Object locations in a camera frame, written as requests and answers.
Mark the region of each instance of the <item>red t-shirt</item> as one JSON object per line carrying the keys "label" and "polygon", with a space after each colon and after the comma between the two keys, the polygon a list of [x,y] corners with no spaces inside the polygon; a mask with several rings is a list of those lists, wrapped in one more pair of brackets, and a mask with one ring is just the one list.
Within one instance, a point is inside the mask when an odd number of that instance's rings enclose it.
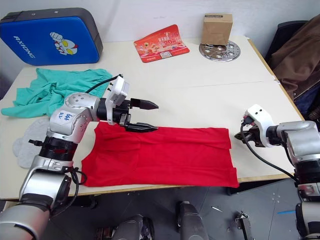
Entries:
{"label": "red t-shirt", "polygon": [[128,132],[100,122],[82,161],[88,187],[167,184],[238,187],[226,128],[159,127]]}

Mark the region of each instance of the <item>red snack bag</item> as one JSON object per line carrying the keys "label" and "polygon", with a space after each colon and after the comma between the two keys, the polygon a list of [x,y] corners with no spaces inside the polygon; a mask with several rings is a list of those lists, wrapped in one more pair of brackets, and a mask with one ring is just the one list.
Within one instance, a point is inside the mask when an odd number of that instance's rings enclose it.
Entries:
{"label": "red snack bag", "polygon": [[176,24],[135,41],[134,46],[144,63],[186,54],[190,51],[182,42]]}

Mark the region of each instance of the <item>cardboard box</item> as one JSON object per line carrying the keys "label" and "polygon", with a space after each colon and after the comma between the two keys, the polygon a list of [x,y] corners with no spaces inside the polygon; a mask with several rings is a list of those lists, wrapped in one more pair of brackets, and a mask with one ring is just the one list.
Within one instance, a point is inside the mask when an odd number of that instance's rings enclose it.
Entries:
{"label": "cardboard box", "polygon": [[227,45],[232,24],[232,14],[206,13],[201,44]]}

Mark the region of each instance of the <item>blue storage box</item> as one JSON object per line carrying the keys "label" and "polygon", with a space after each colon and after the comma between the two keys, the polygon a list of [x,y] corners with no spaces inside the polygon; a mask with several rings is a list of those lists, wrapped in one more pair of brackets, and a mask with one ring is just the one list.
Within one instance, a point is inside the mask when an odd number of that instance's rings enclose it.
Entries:
{"label": "blue storage box", "polygon": [[10,12],[0,21],[0,37],[25,63],[96,63],[103,50],[94,18],[84,8]]}

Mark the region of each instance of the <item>cartoon character sticker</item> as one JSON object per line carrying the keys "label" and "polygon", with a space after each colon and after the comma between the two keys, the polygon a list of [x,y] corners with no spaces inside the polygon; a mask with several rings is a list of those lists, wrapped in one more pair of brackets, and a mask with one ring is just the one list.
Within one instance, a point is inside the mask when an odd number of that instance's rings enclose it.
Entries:
{"label": "cartoon character sticker", "polygon": [[54,40],[54,45],[59,53],[63,55],[74,55],[78,51],[78,45],[73,41],[64,39],[62,35],[56,32],[51,32],[50,37]]}

